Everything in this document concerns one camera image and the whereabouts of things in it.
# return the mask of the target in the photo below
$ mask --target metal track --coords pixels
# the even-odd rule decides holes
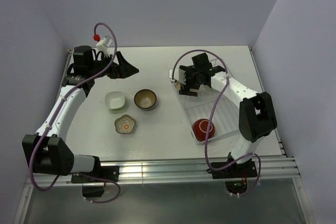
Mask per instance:
[[[212,162],[225,161],[222,158],[213,158]],[[102,162],[102,166],[120,166],[119,184],[161,184],[161,183],[191,183],[211,182],[211,174],[206,172],[207,165],[204,159],[183,159],[145,162]],[[299,170],[294,158],[285,156],[261,158],[261,178],[299,178]],[[35,174],[35,180],[40,186],[48,186],[54,180],[53,175]],[[82,186],[72,184],[71,176],[60,177],[54,186]],[[86,185],[100,185],[102,183],[88,183]],[[29,177],[26,186],[31,187]]]

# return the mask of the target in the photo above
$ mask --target red connector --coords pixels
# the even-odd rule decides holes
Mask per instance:
[[[93,37],[93,39],[95,41],[100,41],[100,36],[98,34],[95,34],[94,37]]]

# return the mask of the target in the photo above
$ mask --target red bowl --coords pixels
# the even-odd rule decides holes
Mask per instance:
[[[208,123],[209,123],[208,119],[199,119],[196,122],[194,122],[192,126],[196,139],[199,142],[203,142],[205,140],[206,129],[208,127]],[[215,126],[213,123],[211,123],[211,128],[209,131],[209,138],[212,138],[214,135],[215,135]]]

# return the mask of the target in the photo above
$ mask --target white bowl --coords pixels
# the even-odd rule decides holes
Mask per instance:
[[[114,91],[105,95],[105,106],[109,110],[117,110],[125,105],[125,95],[120,91]]]

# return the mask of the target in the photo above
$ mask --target bowl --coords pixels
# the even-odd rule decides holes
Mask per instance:
[[[105,106],[109,110],[117,110],[125,105],[125,95],[120,91],[114,91],[105,95]]]
[[[208,119],[199,119],[194,122],[192,129],[195,134],[196,139],[199,142],[205,141],[206,129],[208,128]],[[211,122],[211,128],[209,131],[209,139],[215,135],[215,125]]]
[[[135,119],[129,115],[123,115],[114,122],[115,131],[119,134],[129,134],[133,131],[135,126]]]
[[[134,96],[134,103],[141,109],[148,110],[156,103],[156,94],[149,89],[142,89]]]

